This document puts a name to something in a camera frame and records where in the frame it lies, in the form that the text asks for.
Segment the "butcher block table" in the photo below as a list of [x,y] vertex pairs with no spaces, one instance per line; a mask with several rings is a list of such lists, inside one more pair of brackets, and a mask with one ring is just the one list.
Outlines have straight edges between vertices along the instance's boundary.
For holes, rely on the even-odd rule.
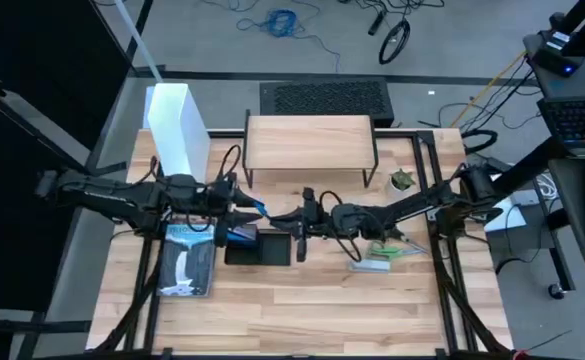
[[[377,130],[377,134],[383,131],[402,130]],[[447,179],[465,159],[461,137],[457,129],[431,131],[443,178]],[[215,132],[207,168],[209,181],[216,176],[226,151],[232,145],[243,143],[241,137],[223,135],[236,135],[237,131]],[[360,170],[261,170],[252,189],[248,189],[240,161],[235,172],[242,190],[262,199],[271,215],[300,206],[301,192],[306,186],[314,188],[317,194],[332,190],[344,202],[385,205],[393,202],[385,191],[389,174],[401,168],[416,177],[414,152],[408,139],[377,136],[376,145],[379,165],[367,189],[362,184]],[[427,148],[424,145],[421,148],[428,183],[432,184]],[[151,133],[140,130],[128,182],[147,172],[153,155],[156,149]],[[410,193],[418,190],[415,185]],[[332,199],[326,199],[326,210],[333,205]],[[269,228],[265,220],[257,224]],[[399,228],[412,241],[430,247],[425,216],[401,222]],[[115,231],[125,229],[118,226]],[[479,225],[468,222],[467,230],[471,235],[485,238]],[[356,242],[362,251],[367,248],[367,241],[357,239]],[[88,348],[103,341],[129,307],[142,243],[142,239],[129,233],[112,240]],[[158,245],[155,241],[153,258]],[[444,244],[441,247],[445,257],[447,250]],[[458,250],[470,304],[496,338],[511,348],[487,243],[461,238]],[[350,259],[339,245],[334,240],[320,238],[308,239],[307,260],[297,263],[293,256],[289,267],[229,266],[223,259],[224,249],[219,248],[209,297],[159,298],[155,353],[171,347],[175,354],[431,355],[435,348],[447,348],[429,254],[395,259],[389,274],[348,271]],[[450,301],[459,346],[465,348],[460,313]],[[136,348],[143,343],[147,309],[148,304],[139,318]]]

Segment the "white pole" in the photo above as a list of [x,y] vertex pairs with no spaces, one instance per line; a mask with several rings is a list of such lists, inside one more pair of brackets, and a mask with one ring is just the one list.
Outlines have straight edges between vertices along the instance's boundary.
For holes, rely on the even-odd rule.
[[150,68],[150,71],[152,71],[152,75],[154,75],[156,82],[158,83],[163,82],[163,78],[161,78],[161,74],[159,74],[159,70],[156,68],[156,64],[152,59],[152,55],[150,55],[148,48],[145,47],[145,43],[143,42],[143,40],[141,40],[141,34],[139,34],[139,32],[136,31],[136,27],[132,22],[132,18],[130,18],[130,14],[125,8],[125,5],[123,5],[123,1],[114,0],[114,3],[116,4],[117,9],[119,9],[121,17],[123,18],[123,21],[125,21],[125,25],[127,25],[128,29],[132,33],[132,37],[136,41],[136,44],[139,46],[139,49],[141,50],[141,55],[143,55],[143,58],[145,58],[145,61],[148,63],[148,67]]

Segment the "white cardboard box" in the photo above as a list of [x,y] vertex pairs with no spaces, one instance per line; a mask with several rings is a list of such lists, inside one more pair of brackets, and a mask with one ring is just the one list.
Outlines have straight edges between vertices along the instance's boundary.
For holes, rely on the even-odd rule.
[[188,85],[157,84],[148,123],[163,173],[189,174],[205,183],[210,136]]

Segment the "book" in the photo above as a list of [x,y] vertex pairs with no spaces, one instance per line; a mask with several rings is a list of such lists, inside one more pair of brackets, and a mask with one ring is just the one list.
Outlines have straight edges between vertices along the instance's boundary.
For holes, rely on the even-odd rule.
[[175,216],[166,229],[159,295],[209,296],[215,260],[214,225],[195,220],[188,225]]

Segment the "yellow cable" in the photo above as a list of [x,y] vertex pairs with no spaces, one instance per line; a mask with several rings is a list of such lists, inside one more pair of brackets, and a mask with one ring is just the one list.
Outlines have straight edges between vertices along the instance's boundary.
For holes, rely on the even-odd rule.
[[514,66],[514,64],[516,64],[517,62],[519,62],[519,60],[521,60],[521,58],[523,56],[525,56],[526,51],[523,50],[521,51],[521,53],[519,54],[519,56],[516,57],[516,59],[514,59],[514,61],[512,61],[510,63],[510,65],[508,65],[505,69],[503,69],[503,71],[501,71],[500,73],[498,73],[484,88],[483,90],[481,90],[481,92],[479,93],[479,95],[477,95],[474,99],[472,99],[472,101],[466,105],[465,109],[463,109],[463,111],[461,111],[461,113],[459,114],[459,116],[456,117],[456,119],[454,119],[454,121],[452,122],[452,124],[450,124],[450,127],[454,127],[454,125],[456,125],[457,122],[459,122],[459,120],[461,120],[461,118],[463,117],[463,115],[465,115],[465,113],[468,111],[469,108],[471,108],[474,103],[476,103],[481,96],[483,96],[491,87],[492,85],[494,85],[494,83],[496,82],[497,79],[500,79],[501,76],[503,76],[503,74],[505,74],[508,70],[510,70],[512,68],[512,66]]

